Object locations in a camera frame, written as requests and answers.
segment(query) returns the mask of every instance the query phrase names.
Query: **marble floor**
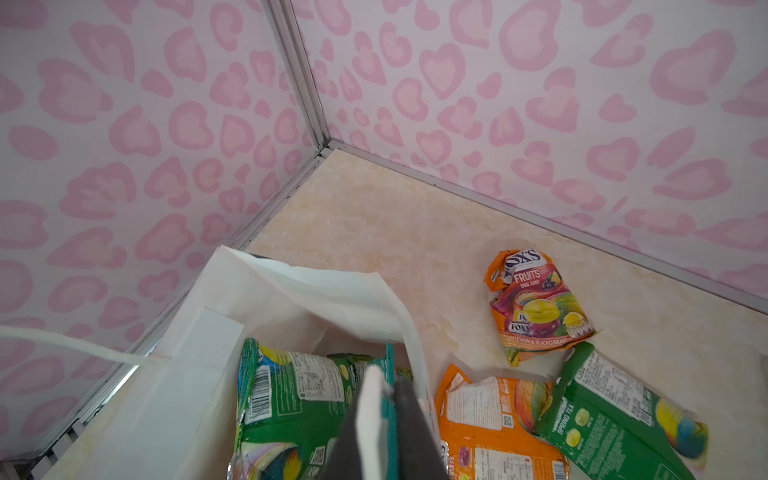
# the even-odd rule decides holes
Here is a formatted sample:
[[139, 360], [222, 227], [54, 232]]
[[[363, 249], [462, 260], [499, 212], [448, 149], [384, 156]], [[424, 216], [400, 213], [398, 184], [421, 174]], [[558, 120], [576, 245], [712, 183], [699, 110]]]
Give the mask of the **marble floor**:
[[[597, 348], [710, 426], [708, 478], [768, 472], [768, 316], [336, 150], [248, 251], [291, 265], [379, 272], [408, 308], [435, 388], [450, 362], [553, 376], [558, 354], [507, 366], [482, 277], [501, 250], [553, 258]], [[577, 472], [573, 478], [585, 478]]]

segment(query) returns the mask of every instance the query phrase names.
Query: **wallpaper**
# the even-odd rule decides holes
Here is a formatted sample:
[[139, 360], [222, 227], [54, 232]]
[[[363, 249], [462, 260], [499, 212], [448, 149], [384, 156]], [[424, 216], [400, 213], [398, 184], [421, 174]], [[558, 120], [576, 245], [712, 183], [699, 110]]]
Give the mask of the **wallpaper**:
[[[313, 151], [256, 0], [0, 2], [0, 323], [129, 349]], [[0, 340], [0, 458], [112, 367]]]
[[332, 137], [768, 298], [768, 2], [293, 10]]

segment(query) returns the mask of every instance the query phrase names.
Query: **metal edge trim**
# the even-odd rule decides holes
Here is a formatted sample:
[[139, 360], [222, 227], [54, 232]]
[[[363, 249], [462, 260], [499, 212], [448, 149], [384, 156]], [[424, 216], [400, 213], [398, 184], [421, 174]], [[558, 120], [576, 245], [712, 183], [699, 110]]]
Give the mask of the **metal edge trim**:
[[643, 253], [635, 252], [634, 250], [629, 250], [628, 248], [617, 245], [616, 243], [611, 243], [607, 240], [601, 239], [600, 237], [595, 237], [589, 233], [576, 230], [573, 227], [563, 225], [562, 223], [557, 223], [540, 215], [522, 210], [521, 208], [507, 205], [500, 200], [486, 197], [485, 195], [481, 195], [467, 188], [447, 182], [442, 178], [433, 177], [432, 175], [415, 170], [405, 165], [397, 164], [396, 162], [360, 150], [359, 148], [345, 144], [338, 140], [331, 140], [328, 143], [328, 148], [333, 150], [339, 149], [352, 155], [356, 155], [357, 157], [371, 161], [374, 164], [381, 165], [382, 167], [389, 168], [390, 170], [394, 170], [408, 177], [414, 178], [426, 184], [430, 184], [433, 187], [437, 187], [441, 190], [445, 190], [451, 192], [452, 194], [456, 194], [460, 197], [464, 197], [468, 200], [477, 202], [478, 204], [482, 204], [486, 207], [498, 210], [509, 215], [510, 217], [523, 220], [527, 223], [532, 223], [537, 227], [541, 227], [545, 230], [557, 233], [558, 235], [562, 235], [563, 237], [570, 238], [571, 240], [575, 240], [579, 243], [583, 243], [584, 245], [603, 251], [613, 255], [614, 257], [619, 257], [622, 260], [626, 260], [627, 262], [642, 266], [643, 268], [649, 269], [656, 273], [660, 273], [664, 276], [668, 276], [682, 283], [686, 283], [687, 285], [694, 286], [700, 290], [712, 293], [713, 295], [717, 295], [726, 300], [739, 303], [740, 305], [743, 305], [752, 310], [768, 314], [767, 299], [760, 298], [756, 295], [752, 295], [751, 293], [737, 290], [728, 285], [723, 285], [722, 283], [718, 283], [714, 280], [696, 275], [695, 273], [691, 273], [678, 266], [662, 262], [661, 260], [649, 257]]
[[328, 124], [312, 77], [310, 61], [301, 40], [299, 24], [293, 14], [293, 6], [284, 0], [263, 0], [262, 3], [289, 70], [287, 77], [299, 96], [297, 100], [301, 103], [315, 144], [320, 149], [330, 140]]

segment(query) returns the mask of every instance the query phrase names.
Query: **orange candy bag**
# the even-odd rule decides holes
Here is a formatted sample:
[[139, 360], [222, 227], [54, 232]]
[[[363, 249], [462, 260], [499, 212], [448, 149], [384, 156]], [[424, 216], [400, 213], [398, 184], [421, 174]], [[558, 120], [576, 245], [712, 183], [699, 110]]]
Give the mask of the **orange candy bag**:
[[552, 259], [535, 248], [501, 252], [485, 284], [494, 293], [491, 309], [511, 366], [594, 334]]
[[550, 383], [497, 377], [472, 384], [450, 365], [435, 397], [448, 477], [567, 480], [563, 454], [531, 434], [551, 390]]

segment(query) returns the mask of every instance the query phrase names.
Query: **candy wrapper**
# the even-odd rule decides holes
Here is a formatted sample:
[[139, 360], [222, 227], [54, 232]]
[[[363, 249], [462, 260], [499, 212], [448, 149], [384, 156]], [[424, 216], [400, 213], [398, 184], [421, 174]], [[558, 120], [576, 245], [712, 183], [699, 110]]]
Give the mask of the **candy wrapper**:
[[[384, 359], [353, 354], [325, 358], [270, 349], [246, 339], [240, 356], [236, 448], [228, 478], [319, 478], [365, 368], [378, 365], [393, 384], [393, 356], [389, 344]], [[391, 425], [388, 437], [394, 437], [394, 406], [382, 405], [382, 413]], [[397, 465], [397, 450], [389, 450], [388, 461]]]
[[534, 248], [501, 252], [485, 284], [494, 295], [492, 313], [511, 366], [594, 333], [552, 259]]
[[531, 432], [551, 385], [488, 377], [472, 383], [450, 365], [435, 408], [443, 465], [451, 480], [567, 480], [568, 461]]
[[594, 350], [576, 345], [536, 432], [594, 480], [701, 480], [710, 431]]

